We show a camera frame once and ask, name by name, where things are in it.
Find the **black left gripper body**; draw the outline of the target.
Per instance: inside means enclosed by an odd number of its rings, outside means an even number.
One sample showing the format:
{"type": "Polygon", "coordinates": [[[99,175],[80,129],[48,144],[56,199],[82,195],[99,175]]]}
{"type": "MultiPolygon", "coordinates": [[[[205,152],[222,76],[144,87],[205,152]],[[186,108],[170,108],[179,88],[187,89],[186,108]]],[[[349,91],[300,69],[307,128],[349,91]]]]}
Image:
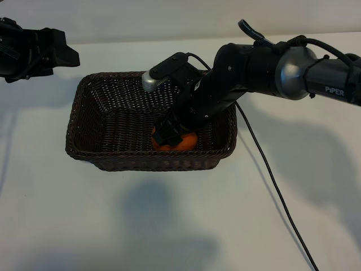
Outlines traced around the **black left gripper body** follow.
{"type": "Polygon", "coordinates": [[[23,29],[16,21],[1,19],[1,77],[6,82],[54,74],[51,66],[53,30],[23,29]]]}

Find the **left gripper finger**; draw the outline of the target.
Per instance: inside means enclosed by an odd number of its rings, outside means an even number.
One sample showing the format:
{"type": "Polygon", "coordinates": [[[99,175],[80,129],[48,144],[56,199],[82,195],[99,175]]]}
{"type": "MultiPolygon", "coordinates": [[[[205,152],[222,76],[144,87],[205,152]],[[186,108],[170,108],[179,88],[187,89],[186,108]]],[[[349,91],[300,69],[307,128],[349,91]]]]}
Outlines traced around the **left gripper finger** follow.
{"type": "Polygon", "coordinates": [[[53,62],[56,67],[78,67],[80,57],[77,51],[69,46],[54,48],[53,62]]]}
{"type": "Polygon", "coordinates": [[[46,42],[52,47],[64,47],[67,45],[65,32],[58,29],[42,29],[46,42]]]}

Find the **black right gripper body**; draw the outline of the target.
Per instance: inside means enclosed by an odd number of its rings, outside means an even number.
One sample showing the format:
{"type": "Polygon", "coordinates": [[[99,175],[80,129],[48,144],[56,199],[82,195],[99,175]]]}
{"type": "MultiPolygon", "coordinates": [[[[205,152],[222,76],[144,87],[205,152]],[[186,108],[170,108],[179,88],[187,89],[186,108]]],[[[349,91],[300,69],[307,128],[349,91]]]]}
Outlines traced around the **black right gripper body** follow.
{"type": "Polygon", "coordinates": [[[187,130],[196,130],[245,93],[238,73],[208,72],[175,100],[173,112],[187,130]]]}

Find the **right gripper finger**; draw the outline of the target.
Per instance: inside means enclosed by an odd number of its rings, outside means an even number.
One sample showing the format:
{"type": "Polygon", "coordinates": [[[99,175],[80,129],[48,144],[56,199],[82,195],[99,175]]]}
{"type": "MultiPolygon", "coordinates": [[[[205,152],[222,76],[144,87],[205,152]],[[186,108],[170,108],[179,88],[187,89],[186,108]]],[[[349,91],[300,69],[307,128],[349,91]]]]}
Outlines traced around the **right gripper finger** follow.
{"type": "Polygon", "coordinates": [[[180,144],[183,141],[182,135],[171,131],[166,138],[166,144],[170,145],[171,147],[175,147],[176,145],[180,144]]]}
{"type": "Polygon", "coordinates": [[[171,132],[178,132],[178,123],[171,116],[164,116],[155,122],[155,131],[153,132],[153,139],[159,146],[165,146],[167,135],[171,132]]]}

